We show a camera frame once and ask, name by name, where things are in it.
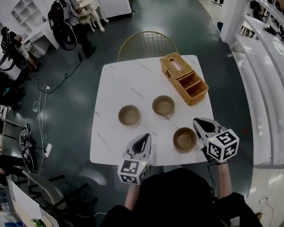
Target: white pillar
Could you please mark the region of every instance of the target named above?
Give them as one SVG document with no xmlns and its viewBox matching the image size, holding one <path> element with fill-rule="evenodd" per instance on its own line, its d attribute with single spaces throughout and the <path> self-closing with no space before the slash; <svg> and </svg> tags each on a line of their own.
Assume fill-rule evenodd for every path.
<svg viewBox="0 0 284 227">
<path fill-rule="evenodd" d="M 248 0 L 230 0 L 227 8 L 227 15 L 220 34 L 221 39 L 229 46 L 235 42 L 235 34 L 240 32 L 244 17 L 245 8 L 249 5 Z"/>
</svg>

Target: chair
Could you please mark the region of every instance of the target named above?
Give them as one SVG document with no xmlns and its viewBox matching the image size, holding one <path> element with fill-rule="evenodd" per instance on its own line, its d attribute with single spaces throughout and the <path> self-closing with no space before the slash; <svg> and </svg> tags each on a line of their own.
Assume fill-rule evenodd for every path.
<svg viewBox="0 0 284 227">
<path fill-rule="evenodd" d="M 125 40 L 119 50 L 118 62 L 165 56 L 173 52 L 178 53 L 178 50 L 165 35 L 154 31 L 144 31 Z"/>
<path fill-rule="evenodd" d="M 80 22 L 82 24 L 89 24 L 91 30 L 93 32 L 95 32 L 95 30 L 93 28 L 93 26 L 96 27 L 95 21 L 94 21 L 94 18 L 93 18 L 93 16 L 91 15 L 91 13 L 89 11 L 87 12 L 86 10 L 83 9 L 82 12 L 79 14 L 79 17 L 80 17 Z"/>
<path fill-rule="evenodd" d="M 23 171 L 23 174 L 27 177 L 27 180 L 19 181 L 15 184 L 19 185 L 28 183 L 28 192 L 29 194 L 34 195 L 32 199 L 43 197 L 43 200 L 46 204 L 44 209 L 50 209 L 55 215 L 55 218 L 66 219 L 69 217 L 69 214 L 76 214 L 80 209 L 85 210 L 98 201 L 98 199 L 95 198 L 87 203 L 81 204 L 79 208 L 75 208 L 75 211 L 73 211 L 67 206 L 67 201 L 77 193 L 81 192 L 83 189 L 87 188 L 87 183 L 70 194 L 63 194 L 52 182 L 64 178 L 64 175 L 47 180 L 44 176 L 35 173 Z M 38 186 L 42 189 L 42 192 L 33 191 L 33 188 Z"/>
</svg>

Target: dark gray floor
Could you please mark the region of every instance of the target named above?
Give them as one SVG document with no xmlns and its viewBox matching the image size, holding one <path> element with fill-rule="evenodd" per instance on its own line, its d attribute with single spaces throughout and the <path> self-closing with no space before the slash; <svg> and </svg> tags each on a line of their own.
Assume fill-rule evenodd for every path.
<svg viewBox="0 0 284 227">
<path fill-rule="evenodd" d="M 130 35 L 153 30 L 167 35 L 177 46 L 180 54 L 198 57 L 209 96 L 214 118 L 222 125 L 232 128 L 240 137 L 236 157 L 230 160 L 233 189 L 247 196 L 252 177 L 253 142 L 249 107 L 237 65 L 227 44 L 219 38 L 219 30 L 198 0 L 134 0 L 132 18 L 104 24 L 89 32 L 89 38 L 97 51 L 84 59 L 77 71 L 53 94 L 46 103 L 44 133 L 45 145 L 51 143 L 53 150 L 44 160 L 41 174 L 52 177 L 65 174 L 72 185 L 88 183 L 93 194 L 99 198 L 94 211 L 107 212 L 116 204 L 123 204 L 128 185 L 120 183 L 116 166 L 93 164 L 89 160 L 90 137 L 102 67 L 116 62 L 118 50 Z M 78 63 L 75 51 L 61 48 L 50 49 L 41 59 L 43 65 L 36 74 L 40 86 L 56 87 Z M 33 112 L 34 101 L 40 91 L 36 81 L 25 83 L 26 96 L 22 108 L 10 112 L 8 118 L 18 123 L 30 123 L 32 135 L 41 146 L 38 113 Z M 6 154 L 17 152 L 17 144 L 6 146 Z M 206 164 L 185 165 L 206 180 L 209 179 Z M 103 216 L 96 216 L 99 225 Z"/>
</svg>

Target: chair backrest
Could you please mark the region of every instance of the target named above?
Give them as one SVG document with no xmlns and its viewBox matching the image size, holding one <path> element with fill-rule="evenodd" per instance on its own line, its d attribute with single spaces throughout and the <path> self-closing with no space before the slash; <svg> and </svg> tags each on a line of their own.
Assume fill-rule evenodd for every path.
<svg viewBox="0 0 284 227">
<path fill-rule="evenodd" d="M 55 188 L 55 185 L 48 181 L 44 176 L 26 171 L 23 171 L 23 174 L 42 188 L 46 195 L 48 195 L 51 201 L 50 204 L 55 205 L 63 198 L 59 191 Z"/>
<path fill-rule="evenodd" d="M 121 46 L 118 61 L 165 56 L 177 52 L 175 44 L 165 35 L 143 31 L 130 36 Z"/>
</svg>

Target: white electrical outlet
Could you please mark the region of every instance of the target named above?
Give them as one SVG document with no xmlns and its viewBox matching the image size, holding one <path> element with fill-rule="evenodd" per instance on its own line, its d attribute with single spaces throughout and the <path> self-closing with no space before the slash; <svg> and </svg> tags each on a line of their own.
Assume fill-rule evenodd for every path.
<svg viewBox="0 0 284 227">
<path fill-rule="evenodd" d="M 45 154 L 44 154 L 45 157 L 49 157 L 49 154 L 51 153 L 52 148 L 53 148 L 52 144 L 47 144 L 47 147 L 46 147 L 46 149 L 45 149 L 46 152 L 45 152 Z"/>
</svg>

